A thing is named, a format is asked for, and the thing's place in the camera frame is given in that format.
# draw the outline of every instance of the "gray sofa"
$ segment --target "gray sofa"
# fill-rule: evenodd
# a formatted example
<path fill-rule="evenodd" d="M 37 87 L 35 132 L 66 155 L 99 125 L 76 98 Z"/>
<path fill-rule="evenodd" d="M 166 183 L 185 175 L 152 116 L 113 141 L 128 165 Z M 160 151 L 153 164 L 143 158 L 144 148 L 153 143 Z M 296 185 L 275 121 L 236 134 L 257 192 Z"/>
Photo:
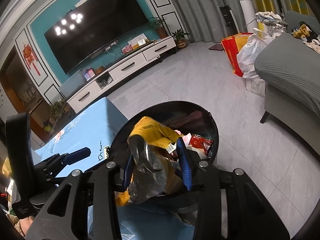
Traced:
<path fill-rule="evenodd" d="M 314 17 L 288 11 L 287 32 L 273 40 L 254 62 L 257 74 L 267 81 L 264 123 L 275 116 L 320 154 L 320 54 L 290 32 L 305 21 L 320 34 Z"/>

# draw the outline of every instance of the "gray tile floor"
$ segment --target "gray tile floor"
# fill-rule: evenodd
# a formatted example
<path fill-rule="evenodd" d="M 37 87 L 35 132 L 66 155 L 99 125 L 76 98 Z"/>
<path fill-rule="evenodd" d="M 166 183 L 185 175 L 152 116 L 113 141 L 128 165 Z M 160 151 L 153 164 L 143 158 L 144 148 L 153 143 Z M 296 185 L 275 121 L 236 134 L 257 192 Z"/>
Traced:
<path fill-rule="evenodd" d="M 197 42 L 167 57 L 108 98 L 127 117 L 160 102 L 185 100 L 212 113 L 220 135 L 218 167 L 243 168 L 268 198 L 291 237 L 320 197 L 320 165 L 275 118 L 260 124 L 264 98 L 232 73 L 224 51 Z"/>

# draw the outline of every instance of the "sofa leg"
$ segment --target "sofa leg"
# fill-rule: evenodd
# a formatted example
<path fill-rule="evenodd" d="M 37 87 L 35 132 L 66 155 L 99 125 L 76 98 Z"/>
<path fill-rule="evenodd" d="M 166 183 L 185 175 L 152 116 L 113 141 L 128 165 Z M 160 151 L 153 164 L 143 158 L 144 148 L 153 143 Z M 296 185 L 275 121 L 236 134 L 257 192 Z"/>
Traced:
<path fill-rule="evenodd" d="M 267 111 L 265 111 L 264 114 L 263 114 L 263 116 L 262 116 L 262 118 L 261 118 L 261 120 L 260 120 L 260 123 L 264 123 L 264 122 L 267 120 L 269 114 L 270 114 L 270 113 L 268 113 Z"/>

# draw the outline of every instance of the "black drawer handle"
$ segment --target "black drawer handle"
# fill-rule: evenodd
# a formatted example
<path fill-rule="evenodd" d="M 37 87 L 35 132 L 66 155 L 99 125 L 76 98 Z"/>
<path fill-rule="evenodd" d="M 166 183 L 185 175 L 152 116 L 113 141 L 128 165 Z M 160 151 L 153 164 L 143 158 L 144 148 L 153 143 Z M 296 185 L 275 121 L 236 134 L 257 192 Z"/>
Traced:
<path fill-rule="evenodd" d="M 81 97 L 81 98 L 79 99 L 79 101 L 84 100 L 88 95 L 90 95 L 90 92 L 86 93 L 83 97 Z"/>
<path fill-rule="evenodd" d="M 128 66 L 126 66 L 125 68 L 123 68 L 121 71 L 124 71 L 125 69 L 127 69 L 127 68 L 129 68 L 129 67 L 131 67 L 132 65 L 134 65 L 135 64 L 135 62 L 132 62 L 130 65 L 128 65 Z"/>
<path fill-rule="evenodd" d="M 157 51 L 159 51 L 159 50 L 161 50 L 161 49 L 163 49 L 163 48 L 165 48 L 167 45 L 164 45 L 163 47 L 161 47 L 160 49 L 156 49 L 155 50 L 155 52 L 157 52 Z"/>

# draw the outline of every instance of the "drawer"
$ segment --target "drawer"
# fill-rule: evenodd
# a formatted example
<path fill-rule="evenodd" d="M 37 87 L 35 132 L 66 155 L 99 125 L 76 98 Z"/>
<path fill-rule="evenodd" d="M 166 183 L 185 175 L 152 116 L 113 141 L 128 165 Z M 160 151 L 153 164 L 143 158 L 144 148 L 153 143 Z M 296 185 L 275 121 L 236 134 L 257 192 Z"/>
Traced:
<path fill-rule="evenodd" d="M 174 42 L 173 38 L 169 38 L 165 41 L 162 41 L 160 43 L 157 43 L 156 45 L 152 46 L 150 49 L 146 49 L 143 52 L 143 55 L 146 57 L 146 60 L 149 61 L 153 59 L 154 57 L 159 56 L 161 53 L 172 49 L 176 46 L 176 43 Z"/>
<path fill-rule="evenodd" d="M 93 81 L 70 99 L 68 103 L 76 113 L 79 113 L 95 99 L 99 92 L 101 92 L 101 88 L 97 82 Z"/>
<path fill-rule="evenodd" d="M 139 68 L 142 64 L 146 63 L 146 59 L 142 53 L 135 55 L 132 58 L 129 58 L 124 63 L 121 63 L 119 66 L 115 67 L 113 70 L 109 71 L 110 76 L 113 80 L 121 79 L 127 73 L 132 72 Z"/>

